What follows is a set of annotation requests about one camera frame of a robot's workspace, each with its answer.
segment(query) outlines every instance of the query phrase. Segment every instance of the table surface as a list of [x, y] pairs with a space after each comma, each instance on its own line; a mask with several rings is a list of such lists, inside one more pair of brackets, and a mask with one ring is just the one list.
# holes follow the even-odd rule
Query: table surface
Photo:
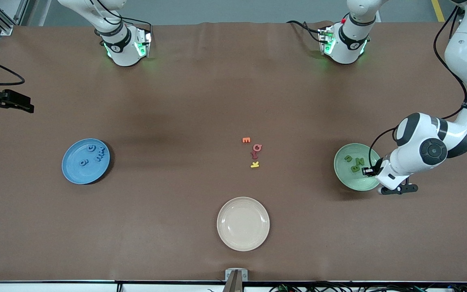
[[[222, 279], [236, 266], [260, 281], [467, 281], [467, 154], [415, 174], [405, 195], [351, 191], [332, 168], [345, 144], [459, 107], [432, 51], [439, 27], [376, 24], [339, 65], [290, 24], [160, 26], [130, 68], [93, 28], [16, 27], [0, 63], [26, 78], [13, 89], [35, 113], [0, 110], [0, 280]], [[243, 137], [263, 144], [260, 168]], [[109, 144], [113, 167], [73, 185], [61, 159], [84, 138]], [[271, 221], [244, 253], [216, 230], [238, 196]]]

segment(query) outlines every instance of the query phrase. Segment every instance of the blue plate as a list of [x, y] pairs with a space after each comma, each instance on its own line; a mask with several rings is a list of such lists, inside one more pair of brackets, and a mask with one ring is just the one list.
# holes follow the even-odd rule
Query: blue plate
[[96, 181], [109, 167], [111, 154], [104, 142], [84, 139], [73, 144], [62, 159], [62, 173], [77, 185]]

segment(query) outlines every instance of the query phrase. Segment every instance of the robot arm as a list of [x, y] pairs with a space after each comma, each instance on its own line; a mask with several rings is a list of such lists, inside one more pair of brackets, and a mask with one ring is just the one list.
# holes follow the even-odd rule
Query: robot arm
[[124, 24], [116, 10], [126, 0], [59, 0], [88, 20], [104, 40], [107, 55], [120, 66], [131, 66], [146, 57], [150, 48], [149, 31]]
[[[456, 74], [467, 89], [467, 3], [466, 13], [445, 51], [448, 68]], [[416, 172], [439, 166], [445, 159], [467, 152], [467, 100], [454, 122], [415, 113], [400, 122], [394, 134], [397, 148], [378, 161], [373, 170], [364, 174], [375, 175], [389, 190], [402, 192], [402, 181]]]
[[341, 64], [350, 64], [363, 53], [368, 34], [376, 22], [376, 12], [388, 0], [347, 0], [349, 16], [320, 32], [323, 54]]

